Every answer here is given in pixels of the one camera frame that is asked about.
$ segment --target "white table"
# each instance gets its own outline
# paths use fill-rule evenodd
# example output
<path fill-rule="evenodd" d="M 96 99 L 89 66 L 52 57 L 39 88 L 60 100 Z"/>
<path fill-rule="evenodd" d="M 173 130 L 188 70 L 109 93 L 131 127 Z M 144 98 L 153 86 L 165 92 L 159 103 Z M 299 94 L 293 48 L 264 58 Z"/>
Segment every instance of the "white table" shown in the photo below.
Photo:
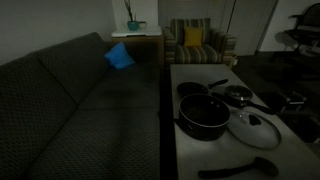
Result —
<path fill-rule="evenodd" d="M 182 82 L 198 82 L 203 85 L 221 79 L 229 79 L 227 84 L 216 86 L 210 92 L 223 93 L 228 85 L 245 84 L 225 65 L 171 65 L 172 103 L 174 118 L 179 117 L 177 86 Z M 253 102 L 265 105 L 255 94 Z M 249 146 L 226 131 L 215 141 L 199 141 L 186 135 L 175 124 L 176 155 L 178 177 L 181 180 L 195 180 L 199 170 L 217 170 L 233 168 L 253 162 L 260 156 L 273 162 L 279 169 L 279 175 L 273 179 L 320 179 L 320 159 L 297 137 L 276 115 L 267 115 L 261 111 L 245 107 L 247 111 L 262 115 L 270 120 L 280 131 L 282 140 L 272 150 Z M 260 170 L 250 170 L 230 176 L 226 179 L 272 179 Z"/>

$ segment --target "armchair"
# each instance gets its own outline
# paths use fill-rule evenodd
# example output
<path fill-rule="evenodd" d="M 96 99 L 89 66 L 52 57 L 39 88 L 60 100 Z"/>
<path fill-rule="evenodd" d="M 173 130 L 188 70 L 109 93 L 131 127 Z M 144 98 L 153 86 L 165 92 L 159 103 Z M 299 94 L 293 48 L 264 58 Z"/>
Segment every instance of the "armchair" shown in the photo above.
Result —
<path fill-rule="evenodd" d="M 185 46 L 185 27 L 202 28 L 200 46 Z M 235 57 L 236 37 L 210 28 L 210 18 L 172 19 L 171 27 L 163 29 L 165 38 L 165 68 L 170 64 L 230 65 Z"/>

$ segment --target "pan handle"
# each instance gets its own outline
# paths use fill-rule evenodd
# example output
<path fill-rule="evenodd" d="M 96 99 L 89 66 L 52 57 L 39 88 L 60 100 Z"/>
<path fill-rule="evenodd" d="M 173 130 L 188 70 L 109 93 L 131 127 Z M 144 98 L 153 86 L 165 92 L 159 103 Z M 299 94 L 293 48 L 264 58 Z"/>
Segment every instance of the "pan handle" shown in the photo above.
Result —
<path fill-rule="evenodd" d="M 215 83 L 212 83 L 212 84 L 208 84 L 208 87 L 209 89 L 213 88 L 214 86 L 218 86 L 218 85 L 221 85 L 221 84 L 225 84 L 227 83 L 229 80 L 228 79 L 223 79 L 223 80 L 220 80 L 220 81 L 217 81 Z"/>
<path fill-rule="evenodd" d="M 261 106 L 261 105 L 258 105 L 258 104 L 255 104 L 252 101 L 249 101 L 247 103 L 247 106 L 251 106 L 251 107 L 257 108 L 257 109 L 259 109 L 260 111 L 262 111 L 262 112 L 264 112 L 266 114 L 270 114 L 270 115 L 275 115 L 276 114 L 276 112 L 273 109 L 268 108 L 268 107 L 264 107 L 264 106 Z"/>

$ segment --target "side table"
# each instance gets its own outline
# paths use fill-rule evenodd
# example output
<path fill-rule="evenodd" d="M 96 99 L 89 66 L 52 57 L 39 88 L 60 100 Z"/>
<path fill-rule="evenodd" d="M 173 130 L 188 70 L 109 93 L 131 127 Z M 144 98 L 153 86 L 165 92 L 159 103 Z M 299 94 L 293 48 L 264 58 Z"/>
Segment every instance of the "side table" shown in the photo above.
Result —
<path fill-rule="evenodd" d="M 160 27 L 151 27 L 130 31 L 128 29 L 116 30 L 112 34 L 112 41 L 132 44 L 134 49 L 128 49 L 133 58 L 144 61 L 146 58 L 154 58 L 159 64 L 160 70 L 164 67 L 164 36 Z"/>

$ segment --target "glass lid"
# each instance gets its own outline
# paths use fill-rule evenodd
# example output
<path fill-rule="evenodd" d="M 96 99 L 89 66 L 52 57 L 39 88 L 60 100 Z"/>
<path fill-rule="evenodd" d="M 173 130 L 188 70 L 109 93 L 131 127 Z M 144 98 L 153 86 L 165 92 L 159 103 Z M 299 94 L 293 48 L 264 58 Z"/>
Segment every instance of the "glass lid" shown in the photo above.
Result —
<path fill-rule="evenodd" d="M 266 118 L 244 110 L 231 111 L 228 128 L 242 142 L 273 149 L 281 141 L 279 130 Z"/>

